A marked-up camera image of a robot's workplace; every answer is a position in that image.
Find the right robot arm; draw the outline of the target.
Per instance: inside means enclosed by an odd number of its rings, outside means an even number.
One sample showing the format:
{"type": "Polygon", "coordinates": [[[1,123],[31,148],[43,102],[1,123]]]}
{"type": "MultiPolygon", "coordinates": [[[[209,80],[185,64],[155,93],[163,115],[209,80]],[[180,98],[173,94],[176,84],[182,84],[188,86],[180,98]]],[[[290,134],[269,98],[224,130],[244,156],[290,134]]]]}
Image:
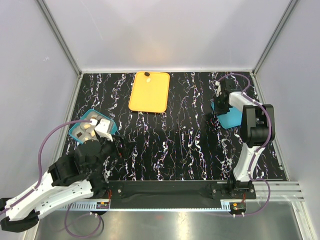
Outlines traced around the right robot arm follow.
{"type": "Polygon", "coordinates": [[[232,199],[255,198],[252,174],[266,146],[275,139],[275,111],[271,104],[262,104],[238,91],[235,82],[222,77],[216,83],[212,109],[224,129],[240,128],[242,149],[221,195],[232,199]]]}

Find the blue tin lid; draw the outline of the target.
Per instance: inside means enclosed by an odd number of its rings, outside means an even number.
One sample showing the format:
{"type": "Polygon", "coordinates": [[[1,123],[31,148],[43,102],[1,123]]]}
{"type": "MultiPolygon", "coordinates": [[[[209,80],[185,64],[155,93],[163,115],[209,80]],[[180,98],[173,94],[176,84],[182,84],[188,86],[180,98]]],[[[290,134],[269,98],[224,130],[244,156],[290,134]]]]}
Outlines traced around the blue tin lid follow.
{"type": "Polygon", "coordinates": [[[230,104],[228,104],[228,106],[229,112],[226,114],[217,115],[220,125],[226,130],[238,127],[242,122],[242,112],[230,104]]]}

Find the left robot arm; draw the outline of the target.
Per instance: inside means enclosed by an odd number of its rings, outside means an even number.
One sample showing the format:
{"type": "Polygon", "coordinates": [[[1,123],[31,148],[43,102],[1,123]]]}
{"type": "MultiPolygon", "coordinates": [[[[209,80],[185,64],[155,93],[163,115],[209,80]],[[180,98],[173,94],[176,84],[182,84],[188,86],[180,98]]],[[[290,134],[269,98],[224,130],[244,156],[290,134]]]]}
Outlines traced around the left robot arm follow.
{"type": "Polygon", "coordinates": [[[111,196],[104,174],[106,160],[128,159],[136,142],[122,136],[87,140],[75,151],[61,156],[40,181],[13,198],[1,198],[3,231],[21,233],[33,228],[50,213],[83,199],[111,196]]]}

